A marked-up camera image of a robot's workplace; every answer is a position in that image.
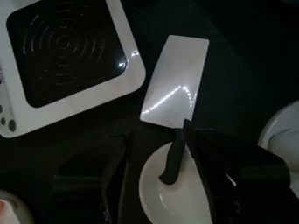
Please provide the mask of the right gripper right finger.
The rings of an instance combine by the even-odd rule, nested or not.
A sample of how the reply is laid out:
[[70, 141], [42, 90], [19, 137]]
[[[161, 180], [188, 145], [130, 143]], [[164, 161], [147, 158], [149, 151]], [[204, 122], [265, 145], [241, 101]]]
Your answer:
[[184, 124], [213, 224], [299, 224], [299, 198], [284, 159], [214, 129]]

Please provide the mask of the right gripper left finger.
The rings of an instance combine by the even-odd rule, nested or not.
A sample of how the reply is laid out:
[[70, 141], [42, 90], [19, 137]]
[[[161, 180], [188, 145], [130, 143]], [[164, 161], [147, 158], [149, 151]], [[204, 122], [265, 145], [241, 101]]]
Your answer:
[[121, 224], [131, 129], [82, 149], [53, 181], [51, 224]]

